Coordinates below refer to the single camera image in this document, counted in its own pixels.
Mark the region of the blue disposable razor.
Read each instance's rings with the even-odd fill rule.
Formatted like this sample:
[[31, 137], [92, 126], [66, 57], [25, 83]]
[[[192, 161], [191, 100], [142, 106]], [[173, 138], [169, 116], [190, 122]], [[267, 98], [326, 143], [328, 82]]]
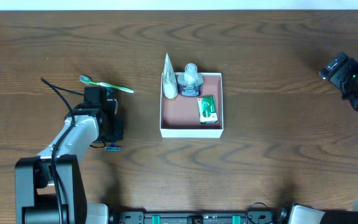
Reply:
[[109, 145], [105, 146], [105, 151], [106, 152], [119, 152], [120, 147], [116, 146], [113, 142], [111, 142]]

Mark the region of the green toothbrush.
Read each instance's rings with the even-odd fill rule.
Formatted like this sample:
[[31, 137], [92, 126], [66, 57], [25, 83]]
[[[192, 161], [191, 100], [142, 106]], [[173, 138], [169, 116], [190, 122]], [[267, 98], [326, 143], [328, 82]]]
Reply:
[[96, 85], [96, 86], [102, 86], [105, 88], [113, 88], [113, 89], [117, 89], [120, 91], [124, 91], [126, 93], [134, 93], [134, 90], [127, 88], [127, 87], [112, 85], [112, 84], [105, 83], [105, 82], [94, 82], [94, 81], [92, 81], [92, 79], [90, 77], [88, 77], [86, 75], [80, 75], [80, 82], [87, 84], [87, 85]]

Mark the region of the white cream tube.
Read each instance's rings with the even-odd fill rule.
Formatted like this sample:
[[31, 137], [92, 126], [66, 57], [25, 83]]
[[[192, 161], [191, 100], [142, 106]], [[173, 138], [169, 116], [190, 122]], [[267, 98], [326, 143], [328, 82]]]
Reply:
[[178, 95], [178, 85], [173, 65], [169, 54], [165, 56], [165, 63], [162, 77], [163, 94], [168, 99], [174, 99]]

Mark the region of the blue clear bottle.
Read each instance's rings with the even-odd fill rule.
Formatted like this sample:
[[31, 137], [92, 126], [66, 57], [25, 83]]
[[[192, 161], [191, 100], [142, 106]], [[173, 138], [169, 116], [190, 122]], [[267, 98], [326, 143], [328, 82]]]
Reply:
[[178, 93], [184, 97], [196, 97], [201, 94], [203, 76], [198, 73], [198, 68], [193, 63], [185, 66], [185, 71], [180, 73], [177, 78]]

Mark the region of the green white soap packet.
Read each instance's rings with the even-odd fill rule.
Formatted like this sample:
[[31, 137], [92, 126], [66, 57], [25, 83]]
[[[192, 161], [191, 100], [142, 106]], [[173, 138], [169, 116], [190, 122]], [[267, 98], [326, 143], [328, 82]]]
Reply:
[[216, 123], [218, 114], [214, 96], [203, 96], [197, 98], [198, 112], [201, 124]]

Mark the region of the Colgate toothpaste tube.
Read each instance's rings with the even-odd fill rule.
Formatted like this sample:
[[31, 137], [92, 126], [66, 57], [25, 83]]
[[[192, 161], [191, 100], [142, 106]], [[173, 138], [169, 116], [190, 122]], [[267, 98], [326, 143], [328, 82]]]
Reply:
[[113, 94], [114, 94], [114, 90], [112, 88], [110, 88], [110, 87], [106, 87], [105, 89], [106, 89], [106, 96], [108, 98], [112, 98]]

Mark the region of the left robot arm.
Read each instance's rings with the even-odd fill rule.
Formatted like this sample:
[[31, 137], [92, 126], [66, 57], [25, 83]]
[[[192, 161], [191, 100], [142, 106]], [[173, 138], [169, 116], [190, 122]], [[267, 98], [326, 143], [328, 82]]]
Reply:
[[113, 89], [86, 87], [56, 138], [15, 165], [17, 223], [109, 223], [109, 207], [86, 199], [80, 161], [89, 149], [118, 151], [123, 123]]

